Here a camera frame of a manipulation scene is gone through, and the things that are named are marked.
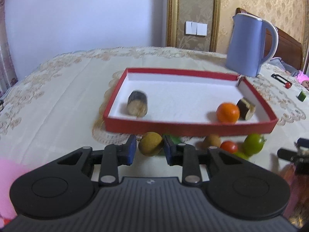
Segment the blue electric kettle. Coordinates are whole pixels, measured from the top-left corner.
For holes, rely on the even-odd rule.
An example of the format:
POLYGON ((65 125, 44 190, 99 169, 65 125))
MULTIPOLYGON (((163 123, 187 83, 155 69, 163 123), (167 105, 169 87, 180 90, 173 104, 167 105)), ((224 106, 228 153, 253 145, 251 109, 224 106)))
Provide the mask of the blue electric kettle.
POLYGON ((278 48, 277 28, 257 16, 237 13, 233 16, 234 28, 228 47, 226 67, 241 75, 256 77, 261 66, 273 58, 278 48), (271 48, 265 56, 266 31, 271 33, 271 48))

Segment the yellow-brown longan fruit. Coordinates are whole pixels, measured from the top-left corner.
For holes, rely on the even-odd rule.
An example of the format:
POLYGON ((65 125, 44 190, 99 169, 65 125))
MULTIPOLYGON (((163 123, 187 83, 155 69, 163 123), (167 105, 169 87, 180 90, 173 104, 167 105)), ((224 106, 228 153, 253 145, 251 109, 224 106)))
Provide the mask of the yellow-brown longan fruit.
POLYGON ((219 135, 211 134, 205 137, 202 142, 202 148, 207 149, 208 147, 220 147, 221 146, 221 138, 219 135))

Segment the brown longan fruit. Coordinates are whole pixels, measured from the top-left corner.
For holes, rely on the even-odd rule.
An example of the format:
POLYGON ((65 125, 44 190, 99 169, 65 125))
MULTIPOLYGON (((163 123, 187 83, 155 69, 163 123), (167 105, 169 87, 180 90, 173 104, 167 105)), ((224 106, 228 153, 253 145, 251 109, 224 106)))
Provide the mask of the brown longan fruit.
POLYGON ((155 156, 161 151, 162 146, 162 136, 156 132, 148 132, 139 141, 138 149, 145 156, 155 156))

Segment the large green tomato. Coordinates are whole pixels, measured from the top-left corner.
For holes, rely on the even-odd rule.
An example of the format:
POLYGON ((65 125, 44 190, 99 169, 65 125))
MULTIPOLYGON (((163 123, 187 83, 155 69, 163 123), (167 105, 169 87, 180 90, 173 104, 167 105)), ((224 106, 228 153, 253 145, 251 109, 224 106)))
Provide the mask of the large green tomato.
POLYGON ((243 143, 243 151, 247 156, 258 154, 264 147, 266 139, 260 134, 250 134, 243 143))

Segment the black rectangular frame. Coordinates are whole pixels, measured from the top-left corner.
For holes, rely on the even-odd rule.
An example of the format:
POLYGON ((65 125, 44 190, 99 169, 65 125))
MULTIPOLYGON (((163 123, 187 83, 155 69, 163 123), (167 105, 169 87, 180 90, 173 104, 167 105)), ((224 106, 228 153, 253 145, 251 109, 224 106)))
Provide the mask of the black rectangular frame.
POLYGON ((279 74, 272 74, 271 77, 283 84, 291 83, 290 81, 288 81, 286 78, 282 77, 279 74))

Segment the red shallow cardboard tray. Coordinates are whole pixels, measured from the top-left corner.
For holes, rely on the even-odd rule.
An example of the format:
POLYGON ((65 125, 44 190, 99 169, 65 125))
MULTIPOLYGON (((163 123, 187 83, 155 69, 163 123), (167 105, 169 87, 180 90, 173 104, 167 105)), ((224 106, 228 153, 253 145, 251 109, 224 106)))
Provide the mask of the red shallow cardboard tray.
POLYGON ((269 134, 278 122, 272 108, 246 78, 234 74, 164 68, 128 68, 115 86, 103 114, 109 132, 175 136, 269 134), (126 105, 133 91, 147 96, 147 114, 130 116, 126 105), (256 106, 249 120, 220 123, 217 108, 246 98, 256 106))

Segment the small red cherry tomato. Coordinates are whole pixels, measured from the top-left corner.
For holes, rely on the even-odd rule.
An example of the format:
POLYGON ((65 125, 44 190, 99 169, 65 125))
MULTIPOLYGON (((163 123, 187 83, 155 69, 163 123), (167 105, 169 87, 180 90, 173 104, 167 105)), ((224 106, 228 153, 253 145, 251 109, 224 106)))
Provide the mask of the small red cherry tomato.
POLYGON ((286 82, 285 87, 286 87, 287 89, 289 89, 291 86, 292 86, 292 84, 291 84, 290 82, 286 82))

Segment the green cucumber piece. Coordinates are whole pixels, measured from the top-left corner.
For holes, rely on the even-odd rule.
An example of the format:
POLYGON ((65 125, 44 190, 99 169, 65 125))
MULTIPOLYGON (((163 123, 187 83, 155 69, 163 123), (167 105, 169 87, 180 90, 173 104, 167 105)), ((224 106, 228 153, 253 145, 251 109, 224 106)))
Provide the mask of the green cucumber piece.
POLYGON ((301 92, 299 93, 299 95, 297 96, 297 98, 298 98, 298 100, 300 100, 301 102, 303 102, 303 101, 306 99, 306 94, 305 94, 303 91, 301 91, 301 92))

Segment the pink patterned curtain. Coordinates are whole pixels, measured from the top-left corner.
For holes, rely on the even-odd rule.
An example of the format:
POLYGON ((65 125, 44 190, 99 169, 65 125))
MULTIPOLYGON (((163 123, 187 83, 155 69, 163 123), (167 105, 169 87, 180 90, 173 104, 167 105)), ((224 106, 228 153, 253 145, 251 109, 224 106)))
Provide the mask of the pink patterned curtain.
POLYGON ((12 86, 14 86, 17 82, 17 75, 14 69, 14 65, 11 59, 7 33, 6 33, 6 25, 5 25, 5 0, 1 0, 1 12, 0 12, 0 20, 1 20, 1 32, 0 32, 0 59, 1 59, 1 96, 3 96, 12 86))

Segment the white wall switch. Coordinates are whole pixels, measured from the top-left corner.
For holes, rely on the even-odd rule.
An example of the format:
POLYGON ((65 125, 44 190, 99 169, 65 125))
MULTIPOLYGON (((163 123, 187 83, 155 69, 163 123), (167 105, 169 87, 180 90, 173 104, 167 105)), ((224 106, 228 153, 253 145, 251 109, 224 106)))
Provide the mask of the white wall switch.
POLYGON ((192 36, 207 36, 207 24, 193 21, 185 22, 185 34, 192 36))

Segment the orange tangerine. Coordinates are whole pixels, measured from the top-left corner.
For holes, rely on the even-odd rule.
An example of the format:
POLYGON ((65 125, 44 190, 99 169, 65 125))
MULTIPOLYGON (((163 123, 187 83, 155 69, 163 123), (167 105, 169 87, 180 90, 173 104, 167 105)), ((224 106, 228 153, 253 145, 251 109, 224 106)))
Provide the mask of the orange tangerine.
POLYGON ((221 123, 234 124, 239 120, 239 107, 233 103, 222 103, 216 110, 217 120, 221 123))

